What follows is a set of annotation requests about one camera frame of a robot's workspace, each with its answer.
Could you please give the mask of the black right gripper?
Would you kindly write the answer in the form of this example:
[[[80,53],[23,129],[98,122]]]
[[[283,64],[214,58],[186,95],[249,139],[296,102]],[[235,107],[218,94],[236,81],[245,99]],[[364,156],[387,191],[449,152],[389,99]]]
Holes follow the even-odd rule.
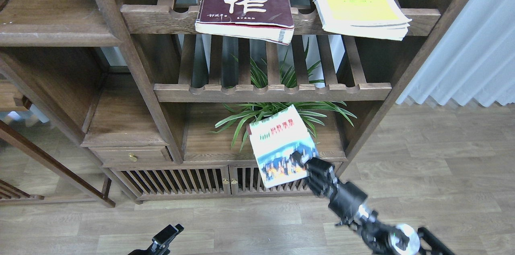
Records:
[[[366,205],[368,195],[350,181],[342,183],[332,163],[299,152],[291,157],[306,169],[304,180],[315,196],[329,199],[329,209],[340,218],[337,226],[357,227],[377,221],[377,213]]]

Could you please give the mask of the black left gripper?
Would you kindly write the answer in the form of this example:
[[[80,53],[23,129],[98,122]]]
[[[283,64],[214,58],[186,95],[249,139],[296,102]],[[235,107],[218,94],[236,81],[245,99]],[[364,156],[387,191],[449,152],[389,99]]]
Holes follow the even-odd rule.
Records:
[[[182,231],[184,231],[184,226],[181,224],[175,226],[169,224],[152,238],[153,244],[151,246],[145,250],[132,250],[129,255],[167,255],[169,244]]]

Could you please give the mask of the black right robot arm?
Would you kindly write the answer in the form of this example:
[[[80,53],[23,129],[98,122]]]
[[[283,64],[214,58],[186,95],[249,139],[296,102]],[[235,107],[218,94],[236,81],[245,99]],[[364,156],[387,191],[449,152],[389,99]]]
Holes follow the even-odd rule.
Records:
[[[329,199],[328,207],[359,235],[373,255],[452,255],[427,228],[415,230],[408,224],[384,224],[377,211],[366,205],[367,194],[350,181],[341,182],[332,163],[295,151],[291,158],[307,170],[305,181],[318,197]]]

